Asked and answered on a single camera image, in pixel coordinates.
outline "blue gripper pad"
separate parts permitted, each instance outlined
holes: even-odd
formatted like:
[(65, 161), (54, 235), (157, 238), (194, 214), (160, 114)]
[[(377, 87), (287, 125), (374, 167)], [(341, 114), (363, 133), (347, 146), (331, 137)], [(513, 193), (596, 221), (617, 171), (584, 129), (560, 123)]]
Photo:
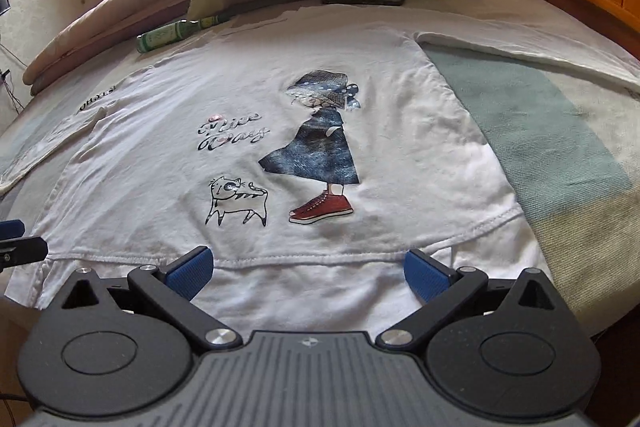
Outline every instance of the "blue gripper pad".
[[(434, 259), (431, 261), (433, 264), (440, 264)], [(404, 256), (404, 279), (409, 287), (426, 302), (451, 286), (452, 281), (448, 272), (455, 272), (444, 264), (442, 268), (446, 273), (427, 263), (411, 250)]]
[(0, 221), (0, 241), (16, 239), (24, 235), (24, 223), (20, 219)]
[(202, 250), (192, 259), (166, 275), (164, 284), (188, 301), (206, 286), (213, 275), (213, 253)]

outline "green blanket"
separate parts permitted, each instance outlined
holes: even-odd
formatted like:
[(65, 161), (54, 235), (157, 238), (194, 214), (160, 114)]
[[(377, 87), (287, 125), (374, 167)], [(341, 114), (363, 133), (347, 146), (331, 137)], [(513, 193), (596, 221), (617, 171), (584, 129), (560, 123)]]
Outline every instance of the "green blanket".
[(636, 93), (493, 55), (423, 49), (494, 150), (556, 286), (586, 329), (602, 329), (609, 307), (638, 304)]

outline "printed graphic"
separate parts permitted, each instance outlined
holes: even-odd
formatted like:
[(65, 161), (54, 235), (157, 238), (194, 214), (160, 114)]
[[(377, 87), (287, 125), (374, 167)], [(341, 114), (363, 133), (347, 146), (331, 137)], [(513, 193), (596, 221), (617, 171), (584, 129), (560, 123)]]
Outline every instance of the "printed graphic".
[(314, 108), (296, 137), (259, 163), (266, 172), (290, 174), (326, 183), (326, 190), (289, 213), (289, 221), (306, 225), (325, 217), (353, 213), (344, 194), (334, 194), (332, 185), (359, 184), (358, 174), (342, 128), (338, 109), (359, 108), (356, 84), (347, 84), (347, 75), (331, 71), (311, 71), (286, 93), (298, 103)]
[(261, 118), (258, 113), (253, 113), (238, 119), (232, 118), (230, 121), (221, 114), (215, 114), (209, 117), (209, 120), (198, 128), (198, 134), (204, 134), (204, 140), (198, 144), (198, 151), (203, 149), (212, 151), (227, 143), (238, 143), (243, 140), (249, 140), (249, 143), (258, 143), (269, 132), (269, 129), (266, 127), (247, 132), (235, 132), (235, 130), (237, 127), (247, 125)]
[(99, 92), (98, 94), (92, 96), (91, 98), (89, 98), (89, 100), (87, 100), (80, 106), (80, 109), (78, 109), (78, 111), (84, 111), (87, 107), (89, 107), (89, 105), (94, 103), (96, 100), (100, 100), (102, 97), (107, 96), (108, 94), (111, 94), (113, 91), (115, 91), (115, 89), (116, 89), (116, 86), (111, 86), (106, 91)]
[(209, 182), (211, 187), (211, 210), (205, 220), (205, 225), (213, 214), (218, 214), (218, 225), (222, 225), (225, 214), (246, 212), (242, 224), (258, 216), (264, 227), (267, 226), (267, 197), (269, 193), (264, 188), (255, 187), (252, 182), (248, 185), (240, 178), (235, 180), (220, 176)]

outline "white t-shirt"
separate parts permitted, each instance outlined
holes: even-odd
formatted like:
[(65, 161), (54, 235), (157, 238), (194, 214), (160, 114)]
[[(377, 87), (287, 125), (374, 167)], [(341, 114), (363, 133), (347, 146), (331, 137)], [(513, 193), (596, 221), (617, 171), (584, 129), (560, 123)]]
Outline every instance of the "white t-shirt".
[(34, 227), (49, 258), (167, 263), (210, 245), (228, 268), (395, 261), (522, 213), (411, 35), (308, 23), (203, 42), (79, 112), (104, 115)]

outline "bed sheet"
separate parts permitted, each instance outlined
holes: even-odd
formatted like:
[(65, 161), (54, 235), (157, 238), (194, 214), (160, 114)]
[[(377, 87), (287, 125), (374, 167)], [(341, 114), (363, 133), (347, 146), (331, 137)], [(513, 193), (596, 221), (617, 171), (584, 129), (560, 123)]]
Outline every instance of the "bed sheet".
[[(223, 32), (230, 27), (238, 28), (244, 26), (248, 28), (252, 23), (273, 19), (281, 13), (291, 11), (297, 7), (316, 6), (317, 4), (317, 1), (307, 1), (257, 10), (241, 15), (236, 20), (233, 20), (225, 26), (220, 26), (214, 31)], [(625, 64), (629, 68), (635, 66), (632, 57), (626, 54), (626, 52), (616, 44), (613, 44), (586, 28), (571, 16), (541, 0), (407, 0), (406, 7), (419, 7), (440, 12), (458, 13), (476, 20), (516, 23), (535, 29), (536, 31), (563, 35), (586, 47), (594, 46), (599, 50), (603, 50), (610, 57), (619, 61), (619, 64), (616, 65), (618, 68), (622, 67), (624, 70)], [(99, 93), (101, 90), (108, 89), (108, 87), (122, 79), (126, 74), (144, 67), (146, 64), (151, 64), (162, 57), (169, 56), (188, 45), (189, 43), (186, 42), (172, 46), (171, 48), (165, 48), (146, 57), (139, 57), (137, 53), (132, 50), (132, 42), (124, 42), (68, 74), (54, 86), (54, 89), (46, 90), (42, 95), (36, 97), (27, 111), (25, 111), (15, 124), (10, 127), (7, 133), (1, 137), (0, 154), (2, 156), (0, 156), (0, 166), (2, 162), (4, 162), (4, 165), (7, 165), (19, 150), (28, 148), (30, 144), (33, 144), (42, 137), (50, 126), (60, 121), (64, 116), (68, 116), (70, 108), (79, 107), (84, 100)], [(620, 71), (615, 70), (615, 68), (610, 70), (610, 76), (612, 77), (619, 78), (620, 76), (625, 76), (619, 73)], [(626, 76), (626, 82), (633, 83), (632, 75)], [(63, 150), (56, 152), (56, 154), (50, 157), (45, 163), (35, 168), (26, 179), (2, 196), (2, 200), (0, 201), (0, 219), (20, 217), (25, 221), (29, 230), (30, 225), (35, 221), (44, 201), (48, 197), (50, 189), (57, 181), (60, 172), (62, 172), (69, 158), (71, 158), (81, 146), (82, 140), (77, 140)], [(464, 247), (460, 247), (460, 251), (452, 252), (450, 250), (443, 250), (438, 252), (436, 256), (446, 261), (447, 264), (453, 263), (459, 266), (459, 263), (465, 263), (466, 260), (469, 259), (470, 252), (478, 252), (482, 250), (482, 248), (493, 248), (496, 244), (504, 241), (508, 245), (511, 245), (512, 248), (513, 245), (519, 243), (520, 247), (517, 251), (514, 251), (514, 255), (521, 256), (523, 261), (535, 264), (539, 249), (534, 238), (527, 235), (526, 230), (528, 227), (526, 223), (514, 220), (510, 227), (506, 227), (504, 233), (500, 233), (502, 237), (497, 239), (495, 236), (488, 238), (488, 240), (484, 242), (485, 246), (482, 244), (465, 245)], [(55, 261), (50, 265), (42, 266), (40, 274), (45, 273), (49, 280), (64, 280), (71, 270), (79, 266), (78, 263), (78, 261)], [(104, 277), (123, 275), (131, 268), (130, 266), (110, 266), (105, 263), (92, 264)], [(369, 271), (367, 276), (371, 280), (375, 280), (377, 286), (376, 288), (365, 288), (355, 285), (344, 288), (344, 292), (351, 293), (351, 297), (347, 297), (347, 301), (356, 303), (353, 307), (354, 311), (349, 312), (341, 310), (340, 308), (331, 310), (330, 315), (334, 317), (335, 320), (329, 321), (327, 327), (343, 328), (345, 326), (363, 326), (366, 328), (366, 324), (370, 323), (373, 319), (377, 323), (390, 323), (391, 321), (389, 319), (391, 315), (399, 318), (398, 314), (401, 316), (415, 309), (419, 304), (415, 298), (409, 295), (405, 288), (401, 270), (398, 269), (398, 266), (396, 266), (395, 270), (391, 271), (388, 268), (388, 266), (376, 266), (376, 264), (373, 263), (366, 267), (366, 269), (358, 270), (357, 274), (353, 273), (353, 280), (358, 280), (358, 277), (361, 277), (365, 272)], [(349, 268), (335, 267), (329, 271), (345, 269), (348, 270)], [(272, 310), (275, 317), (274, 320), (282, 325), (282, 327), (292, 327), (294, 324), (299, 324), (305, 316), (308, 317), (310, 313), (314, 313), (316, 308), (313, 306), (313, 302), (318, 301), (318, 298), (321, 296), (327, 295), (335, 290), (335, 284), (332, 283), (332, 281), (335, 282), (337, 277), (335, 273), (325, 279), (327, 281), (325, 286), (317, 285), (315, 288), (310, 289), (308, 287), (305, 288), (304, 282), (317, 279), (318, 274), (309, 267), (297, 267), (296, 270), (298, 270), (299, 273), (292, 279), (287, 278), (287, 280), (283, 280), (282, 274), (277, 271), (272, 271), (270, 273), (260, 274), (260, 277), (257, 277), (254, 281), (253, 288), (256, 289), (258, 287), (258, 281), (270, 280), (274, 286), (282, 290), (282, 294), (278, 298), (279, 302), (292, 303), (291, 307), (286, 305)], [(500, 274), (497, 274), (495, 270), (492, 275), (494, 277), (500, 277)], [(237, 283), (238, 278), (242, 278), (242, 281), (245, 282), (251, 279), (251, 277), (248, 277), (248, 274), (242, 273), (241, 271), (218, 271), (216, 276), (222, 286)], [(34, 282), (33, 278), (25, 277), (24, 273), (22, 273), (15, 278), (13, 284), (17, 286), (20, 284), (33, 284)], [(405, 305), (401, 308), (388, 305), (376, 307), (374, 300), (382, 302), (378, 301), (378, 297), (385, 295), (385, 293), (393, 293), (396, 296), (393, 300), (398, 298), (405, 302)], [(234, 317), (235, 320), (238, 320), (238, 315), (242, 315), (245, 311), (250, 311), (258, 307), (259, 303), (257, 301), (260, 299), (259, 295), (259, 292), (251, 293), (247, 289), (238, 295), (227, 296), (227, 298), (223, 299), (222, 304), (217, 302), (219, 318), (225, 318), (230, 322), (234, 321)], [(295, 301), (291, 301), (292, 296), (295, 295), (299, 295), (302, 303), (305, 302), (305, 298), (308, 298), (306, 307), (305, 305), (297, 307), (294, 304)], [(215, 299), (215, 293), (209, 293), (207, 295), (203, 293), (203, 295), (198, 297), (196, 302), (206, 309), (211, 306), (211, 301)], [(610, 313), (609, 309), (602, 309), (602, 314), (607, 314), (607, 317), (598, 318), (597, 320), (590, 319), (590, 329), (598, 330), (606, 327), (606, 325), (608, 325), (607, 321), (609, 321), (609, 323), (613, 322), (621, 313), (626, 311), (621, 311), (621, 309), (620, 307), (618, 311), (613, 314)], [(262, 318), (266, 322), (259, 324), (256, 324), (256, 321), (252, 324), (247, 322), (246, 327), (269, 327), (268, 320), (271, 319), (267, 317)]]

